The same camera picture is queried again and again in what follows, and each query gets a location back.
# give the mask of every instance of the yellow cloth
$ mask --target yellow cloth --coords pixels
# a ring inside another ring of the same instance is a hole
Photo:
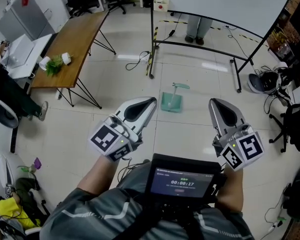
[[[13,197],[0,200],[0,216],[2,216],[3,219],[15,217],[22,224],[24,230],[32,229],[40,225],[39,219],[36,219],[38,226],[29,219],[26,212],[21,208],[21,205],[18,205]]]

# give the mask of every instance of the whiteboard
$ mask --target whiteboard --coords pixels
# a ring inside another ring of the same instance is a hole
[[[168,10],[227,22],[264,37],[287,0],[169,0]]]

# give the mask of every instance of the white cup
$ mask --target white cup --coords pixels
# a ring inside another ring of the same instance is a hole
[[[39,66],[40,68],[42,68],[44,71],[46,71],[46,65],[47,63],[51,61],[51,59],[49,57],[44,57],[40,62],[39,62]]]
[[[68,65],[70,62],[71,62],[71,58],[70,58],[70,55],[69,53],[63,53],[62,54],[62,60],[63,60],[63,63]]]

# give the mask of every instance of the yellow-black caution tape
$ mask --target yellow-black caution tape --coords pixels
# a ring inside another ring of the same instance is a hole
[[[159,22],[178,23],[178,21],[172,21],[172,20],[159,20]],[[184,21],[179,21],[179,23],[182,23],[182,24],[188,24],[188,22],[184,22]],[[213,27],[213,26],[211,26],[210,29],[213,29],[213,30],[221,30],[220,27]]]
[[[249,39],[249,40],[251,40],[251,41],[255,41],[256,43],[260,43],[259,41],[257,41],[257,40],[254,40],[254,39],[252,39],[252,38],[250,38],[250,37],[247,37],[247,36],[245,36],[245,35],[243,35],[243,34],[239,34],[239,36],[240,37],[243,37],[243,38],[246,38],[246,39]]]
[[[157,40],[157,34],[158,34],[158,27],[156,26],[154,29],[153,40]],[[149,59],[148,59],[148,65],[146,66],[146,72],[145,72],[146,76],[149,74],[149,69],[152,64],[152,59],[153,59],[153,56],[152,56],[152,50],[151,50]]]

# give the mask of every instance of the wooden table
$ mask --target wooden table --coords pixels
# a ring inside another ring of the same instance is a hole
[[[61,55],[63,53],[69,53],[71,56],[71,63],[69,65],[63,65],[61,71],[54,76],[48,76],[44,70],[39,68],[31,88],[67,88],[70,102],[64,97],[62,92],[60,92],[60,94],[71,106],[74,106],[71,99],[72,92],[101,109],[99,104],[80,81],[79,74],[93,43],[116,54],[115,50],[100,30],[108,14],[109,12],[97,12],[68,20],[49,47],[46,56],[52,58],[53,56]],[[95,39],[99,31],[111,48]],[[78,85],[92,102],[70,89],[74,88],[76,85]]]

